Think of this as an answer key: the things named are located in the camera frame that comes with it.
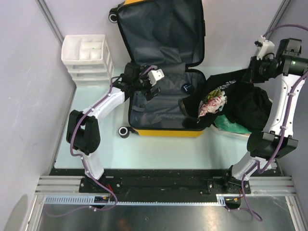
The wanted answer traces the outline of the dark blue round tin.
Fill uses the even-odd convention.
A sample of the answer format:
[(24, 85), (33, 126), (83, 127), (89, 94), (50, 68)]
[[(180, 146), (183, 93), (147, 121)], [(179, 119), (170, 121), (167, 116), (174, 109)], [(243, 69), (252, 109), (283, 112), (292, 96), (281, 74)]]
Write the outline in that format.
[(186, 94), (193, 94), (195, 88), (191, 83), (185, 83), (181, 86), (181, 91)]

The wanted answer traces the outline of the black floral print t-shirt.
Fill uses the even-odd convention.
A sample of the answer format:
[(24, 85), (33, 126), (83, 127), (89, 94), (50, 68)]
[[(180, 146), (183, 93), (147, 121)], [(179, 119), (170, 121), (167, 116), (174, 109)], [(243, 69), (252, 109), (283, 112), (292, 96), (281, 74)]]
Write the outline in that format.
[(242, 81), (246, 69), (211, 75), (205, 83), (198, 84), (189, 95), (179, 100), (185, 118), (182, 126), (187, 129), (210, 127), (218, 116), (250, 132), (262, 131), (272, 103), (260, 87)]

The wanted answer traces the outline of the yellow Pikachu hard-shell suitcase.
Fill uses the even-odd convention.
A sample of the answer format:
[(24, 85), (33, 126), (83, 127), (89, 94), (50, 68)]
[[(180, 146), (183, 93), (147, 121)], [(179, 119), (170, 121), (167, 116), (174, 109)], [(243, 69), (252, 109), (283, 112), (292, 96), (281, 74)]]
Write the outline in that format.
[(198, 137), (203, 129), (182, 126), (181, 86), (205, 83), (196, 67), (205, 57), (205, 21), (200, 0), (127, 0), (109, 12), (118, 25), (130, 62), (156, 65), (165, 77), (161, 92), (147, 101), (140, 91), (129, 98), (129, 129), (143, 136)]

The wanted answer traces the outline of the green cloth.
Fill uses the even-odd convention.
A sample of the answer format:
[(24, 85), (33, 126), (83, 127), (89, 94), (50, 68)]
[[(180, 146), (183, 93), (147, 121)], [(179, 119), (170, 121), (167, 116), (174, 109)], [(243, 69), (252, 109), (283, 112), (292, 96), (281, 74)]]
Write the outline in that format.
[(238, 133), (238, 134), (251, 134), (251, 132), (247, 128), (237, 123), (232, 123), (227, 119), (225, 115), (218, 116), (214, 120), (214, 126), (219, 130), (226, 132)]

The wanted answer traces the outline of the white plastic drawer organizer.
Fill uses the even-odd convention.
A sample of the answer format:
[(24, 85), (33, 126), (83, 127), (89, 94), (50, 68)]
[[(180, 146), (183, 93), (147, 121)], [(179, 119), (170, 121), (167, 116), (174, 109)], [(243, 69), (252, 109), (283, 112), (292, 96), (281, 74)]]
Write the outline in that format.
[(114, 74), (104, 34), (65, 36), (61, 60), (77, 87), (108, 86)]

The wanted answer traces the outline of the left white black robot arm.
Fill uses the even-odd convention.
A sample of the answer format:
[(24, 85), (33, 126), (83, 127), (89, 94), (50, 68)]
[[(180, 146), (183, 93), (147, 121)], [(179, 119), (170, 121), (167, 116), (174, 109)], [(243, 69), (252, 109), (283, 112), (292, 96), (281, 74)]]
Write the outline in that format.
[(164, 76), (156, 65), (142, 67), (127, 63), (124, 73), (110, 79), (108, 91), (99, 100), (82, 111), (70, 112), (66, 133), (70, 154), (80, 157), (86, 175), (91, 178), (89, 186), (95, 192), (106, 188), (106, 180), (101, 177), (104, 168), (97, 153), (101, 142), (100, 122), (136, 91), (143, 93), (147, 100), (158, 95), (161, 90), (156, 84)]

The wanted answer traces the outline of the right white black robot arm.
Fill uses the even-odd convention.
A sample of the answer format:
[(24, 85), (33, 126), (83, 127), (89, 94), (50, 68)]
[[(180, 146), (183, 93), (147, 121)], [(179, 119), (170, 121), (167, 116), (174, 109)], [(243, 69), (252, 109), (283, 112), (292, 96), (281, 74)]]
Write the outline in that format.
[(302, 58), (302, 41), (286, 38), (280, 41), (276, 55), (268, 58), (274, 44), (261, 37), (255, 42), (258, 53), (251, 57), (243, 81), (262, 83), (275, 80), (275, 93), (269, 118), (261, 132), (251, 133), (247, 153), (231, 166), (229, 176), (222, 181), (227, 193), (244, 186), (250, 176), (272, 168), (272, 162), (295, 150), (298, 141), (293, 138), (293, 118), (300, 91), (308, 75), (308, 60)]

